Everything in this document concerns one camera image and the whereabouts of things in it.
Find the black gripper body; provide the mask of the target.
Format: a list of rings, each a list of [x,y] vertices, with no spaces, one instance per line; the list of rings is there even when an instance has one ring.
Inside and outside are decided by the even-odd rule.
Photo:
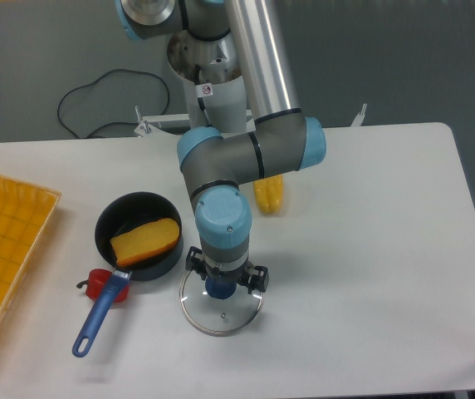
[[[224,271],[222,268],[216,268],[215,266],[212,267],[204,260],[203,266],[206,271],[206,279],[204,279],[204,281],[207,282],[221,280],[226,283],[237,283],[246,273],[249,265],[249,261],[246,261],[238,268],[235,268],[230,271]]]

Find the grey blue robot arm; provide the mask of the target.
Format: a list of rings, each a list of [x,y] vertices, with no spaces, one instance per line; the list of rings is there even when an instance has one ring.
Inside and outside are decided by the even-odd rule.
[[[177,153],[201,243],[188,269],[212,298],[237,286],[265,292],[239,187],[326,156],[320,122],[301,112],[274,2],[118,1],[116,10],[134,39],[169,35],[168,62],[184,82],[190,128]]]

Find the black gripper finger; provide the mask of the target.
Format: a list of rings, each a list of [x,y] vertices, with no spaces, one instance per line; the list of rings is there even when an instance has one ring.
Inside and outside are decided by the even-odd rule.
[[[265,293],[269,284],[269,271],[265,266],[248,264],[239,278],[239,285],[245,287],[249,293],[258,291]]]
[[[185,260],[185,269],[189,272],[195,272],[200,278],[207,277],[206,264],[203,259],[203,251],[195,246],[189,248]]]

